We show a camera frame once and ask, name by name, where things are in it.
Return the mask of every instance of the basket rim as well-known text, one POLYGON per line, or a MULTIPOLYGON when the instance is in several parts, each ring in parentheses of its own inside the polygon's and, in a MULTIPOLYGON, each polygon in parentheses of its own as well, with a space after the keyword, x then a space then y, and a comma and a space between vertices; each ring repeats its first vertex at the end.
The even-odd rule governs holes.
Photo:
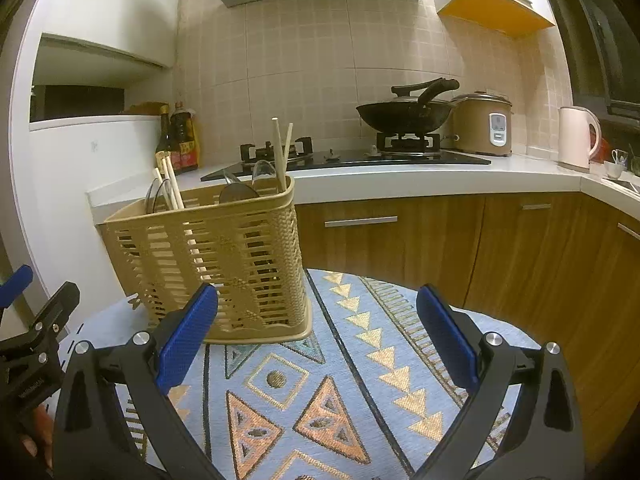
MULTIPOLYGON (((270 209, 281 209, 284 208, 286 206, 288 206, 290 204, 290 202, 292 202, 293 200, 293 190, 294 190, 294 183, 295 183, 295 179, 292 176, 287 175, 286 178, 289 179, 289 185, 287 186, 287 189, 284 190, 282 193, 276 193, 273 195, 267 195, 267 196, 259 196, 256 198, 248 198, 245 200, 236 200, 234 202, 228 202, 228 203, 224 203, 224 204, 210 204, 210 205, 202 205, 202 206, 197 206, 197 207, 189 207, 189 208, 185 208, 185 209, 171 209, 168 211, 159 211, 157 213, 148 213, 148 214, 143 214, 143 215, 135 215, 135 216, 127 216, 124 218, 114 218, 115 216, 119 215, 121 213, 121 211, 123 211, 123 209, 126 209, 128 207, 132 207, 133 205, 143 202, 144 200, 146 200, 145 198, 139 198, 138 200, 134 200, 133 202, 127 204, 126 206, 121 207, 120 209, 118 209, 116 212, 112 213, 111 215, 109 215, 107 218, 105 218, 101 223, 99 223, 98 225, 108 225, 108 224, 113 224, 115 222, 122 222, 122 221, 139 221, 140 219, 151 219, 151 218, 162 218, 162 216, 168 216, 168 215, 174 215, 174 214, 184 214, 185 212, 193 212, 193 211, 204 211, 204 210, 210 210, 210 209, 220 209, 221 211, 224 211, 225 209, 227 209, 229 211, 228 215, 223 215, 223 216, 231 216, 231 215, 235 215, 237 213, 233 213, 233 209, 238 208, 239 205, 244 206, 247 204, 261 204, 261 203, 268 203, 268 202, 274 202, 274 201, 281 201, 281 200, 286 200, 286 203, 284 203, 281 206, 277 206, 275 208, 270 208, 270 209)), ((187 189, 184 192, 200 192, 204 189, 207 189, 209 187, 217 187, 217 186, 221 186, 222 184, 217 184, 216 186, 202 186, 202 187, 196 187, 193 189, 187 189)))

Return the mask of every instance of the utensil basket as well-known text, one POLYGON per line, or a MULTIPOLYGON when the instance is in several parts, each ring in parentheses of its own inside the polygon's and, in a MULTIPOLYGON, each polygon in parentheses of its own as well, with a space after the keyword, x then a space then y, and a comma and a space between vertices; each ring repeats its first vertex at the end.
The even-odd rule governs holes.
POLYGON ((202 282, 216 286, 209 343, 277 343, 311 332, 298 244, 294 181, 259 198, 218 203, 225 184, 182 192, 185 209, 145 213, 145 201, 98 225, 123 290, 138 294, 152 322, 184 307, 202 282))

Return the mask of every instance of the wok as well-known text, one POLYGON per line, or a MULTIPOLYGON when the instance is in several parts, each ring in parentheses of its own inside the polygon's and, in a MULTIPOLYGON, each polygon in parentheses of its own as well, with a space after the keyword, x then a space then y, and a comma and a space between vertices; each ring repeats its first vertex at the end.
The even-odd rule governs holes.
POLYGON ((457 90, 460 83, 443 77, 408 86, 392 86, 398 97, 383 103, 360 105, 356 110, 369 126, 384 134, 427 134, 438 129, 449 117, 448 101, 432 101, 447 90, 457 90), (425 89, 420 97, 411 95, 425 89))

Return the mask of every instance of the metal bolt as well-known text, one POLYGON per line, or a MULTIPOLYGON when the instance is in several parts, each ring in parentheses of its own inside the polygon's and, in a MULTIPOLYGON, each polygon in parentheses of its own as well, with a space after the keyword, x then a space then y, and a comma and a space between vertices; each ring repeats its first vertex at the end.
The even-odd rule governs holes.
POLYGON ((89 349, 89 343, 87 341, 81 341, 76 345, 76 353, 84 354, 89 349))
POLYGON ((133 336, 133 344, 135 345, 146 345, 149 342, 151 336, 149 332, 138 332, 135 336, 133 336))
POLYGON ((491 346, 500 346, 502 344, 502 336, 495 332, 489 332, 486 336, 484 336, 484 340, 487 341, 491 346))
POLYGON ((560 345, 558 343, 549 342, 545 346, 546 351, 550 354, 559 354, 560 353, 560 345))

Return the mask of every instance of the rice cooker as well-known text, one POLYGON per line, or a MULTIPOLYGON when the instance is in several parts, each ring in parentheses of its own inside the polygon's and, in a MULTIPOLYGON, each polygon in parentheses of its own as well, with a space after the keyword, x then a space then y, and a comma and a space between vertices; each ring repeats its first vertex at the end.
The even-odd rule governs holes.
POLYGON ((511 103, 504 97, 474 92, 451 100, 454 147, 468 153, 511 153, 511 103))

